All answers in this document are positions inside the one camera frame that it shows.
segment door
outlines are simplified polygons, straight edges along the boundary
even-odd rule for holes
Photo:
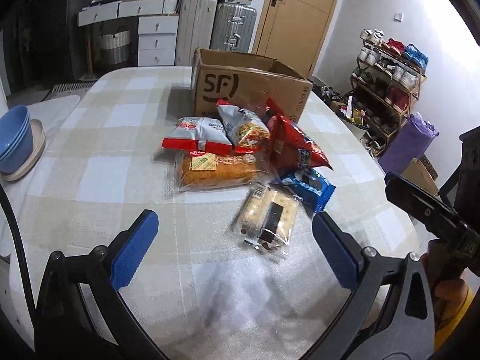
[[[270,0],[257,53],[308,78],[335,0]]]

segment metal bolt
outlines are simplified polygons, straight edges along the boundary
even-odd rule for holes
[[[363,253],[365,254],[365,256],[368,256],[368,257],[375,257],[377,255],[377,251],[375,250],[375,248],[371,246],[367,246],[363,250]]]
[[[409,254],[409,257],[410,257],[413,261],[418,261],[418,260],[420,260],[420,256],[419,256],[417,253],[415,253],[414,251]]]
[[[60,256],[61,256],[61,255],[60,255],[60,252],[59,252],[59,251],[55,251],[55,252],[53,252],[53,253],[50,255],[50,258],[51,258],[52,260],[58,260],[58,259],[60,258]]]
[[[96,254],[97,256],[103,256],[106,252],[107,252],[107,247],[103,245],[96,246],[93,249],[93,253]]]

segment beige plate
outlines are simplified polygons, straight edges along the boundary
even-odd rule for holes
[[[15,181],[23,177],[28,173],[30,169],[33,168],[42,156],[43,150],[45,149],[45,131],[43,130],[43,124],[40,120],[32,119],[30,120],[30,125],[32,126],[33,134],[33,151],[30,154],[30,157],[19,167],[15,172],[8,175],[2,174],[3,178],[7,181]]]

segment stacked bowl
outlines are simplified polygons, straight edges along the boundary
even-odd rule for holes
[[[33,152],[27,107],[17,105],[0,118],[0,172],[13,173]]]

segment yellow label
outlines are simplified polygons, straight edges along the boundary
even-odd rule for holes
[[[215,161],[215,154],[205,153],[198,157],[191,158],[191,170],[216,170],[217,162]]]

